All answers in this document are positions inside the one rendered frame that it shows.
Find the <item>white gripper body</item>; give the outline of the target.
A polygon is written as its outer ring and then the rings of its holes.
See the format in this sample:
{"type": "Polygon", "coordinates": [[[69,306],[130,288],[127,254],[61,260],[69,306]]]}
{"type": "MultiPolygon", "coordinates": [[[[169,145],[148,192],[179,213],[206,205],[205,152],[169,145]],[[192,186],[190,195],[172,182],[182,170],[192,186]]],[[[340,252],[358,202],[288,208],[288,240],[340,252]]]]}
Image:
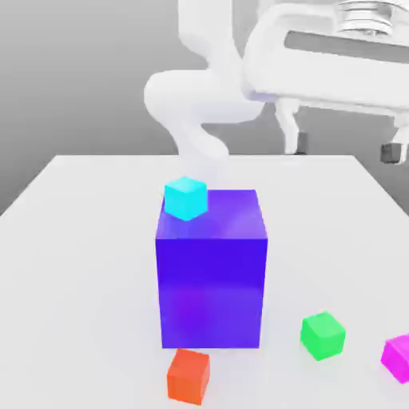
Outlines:
{"type": "Polygon", "coordinates": [[[408,2],[275,2],[243,56],[254,101],[409,114],[408,2]]]}

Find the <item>small cyan cube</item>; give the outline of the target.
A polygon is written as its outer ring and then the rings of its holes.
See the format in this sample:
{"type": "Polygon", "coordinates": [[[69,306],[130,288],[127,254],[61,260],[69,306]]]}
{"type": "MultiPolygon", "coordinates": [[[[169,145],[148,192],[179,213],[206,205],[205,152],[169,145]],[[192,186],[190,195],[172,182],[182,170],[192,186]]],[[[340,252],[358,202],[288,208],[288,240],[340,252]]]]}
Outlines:
{"type": "Polygon", "coordinates": [[[208,211],[208,187],[189,177],[180,177],[165,185],[165,212],[190,221],[208,211]]]}

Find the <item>large purple box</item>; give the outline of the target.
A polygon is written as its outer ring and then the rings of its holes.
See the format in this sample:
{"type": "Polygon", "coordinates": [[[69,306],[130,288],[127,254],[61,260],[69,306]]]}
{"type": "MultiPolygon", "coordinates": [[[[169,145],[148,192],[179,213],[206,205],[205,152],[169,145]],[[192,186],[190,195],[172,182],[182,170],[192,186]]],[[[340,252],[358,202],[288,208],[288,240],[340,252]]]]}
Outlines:
{"type": "Polygon", "coordinates": [[[161,212],[155,245],[164,348],[259,347],[268,235],[255,190],[211,190],[190,221],[161,212]]]}

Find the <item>small green cube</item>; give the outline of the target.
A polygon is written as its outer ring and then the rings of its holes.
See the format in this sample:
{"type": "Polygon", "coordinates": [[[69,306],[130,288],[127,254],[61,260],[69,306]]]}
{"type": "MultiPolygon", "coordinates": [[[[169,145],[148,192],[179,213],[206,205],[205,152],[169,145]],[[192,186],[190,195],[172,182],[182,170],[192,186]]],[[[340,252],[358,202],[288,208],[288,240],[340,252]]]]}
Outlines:
{"type": "Polygon", "coordinates": [[[329,312],[321,312],[302,320],[300,341],[317,361],[340,354],[345,337],[344,326],[329,312]]]}

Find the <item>small magenta cube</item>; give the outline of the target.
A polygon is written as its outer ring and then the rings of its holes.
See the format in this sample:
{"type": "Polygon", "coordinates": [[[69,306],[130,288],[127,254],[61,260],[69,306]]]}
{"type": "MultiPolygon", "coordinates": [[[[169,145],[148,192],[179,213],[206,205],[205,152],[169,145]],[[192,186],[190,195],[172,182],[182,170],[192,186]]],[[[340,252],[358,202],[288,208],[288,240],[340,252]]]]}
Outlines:
{"type": "Polygon", "coordinates": [[[399,383],[409,383],[409,333],[385,342],[381,363],[399,383]]]}

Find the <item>small orange cube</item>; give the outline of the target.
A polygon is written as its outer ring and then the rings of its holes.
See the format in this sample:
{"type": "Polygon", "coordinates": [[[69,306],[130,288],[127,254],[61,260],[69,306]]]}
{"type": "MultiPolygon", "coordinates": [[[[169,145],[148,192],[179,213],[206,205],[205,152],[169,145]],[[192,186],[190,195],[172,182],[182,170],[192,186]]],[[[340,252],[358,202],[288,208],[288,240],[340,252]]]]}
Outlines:
{"type": "Polygon", "coordinates": [[[170,399],[200,406],[210,378],[210,355],[177,349],[167,373],[170,399]]]}

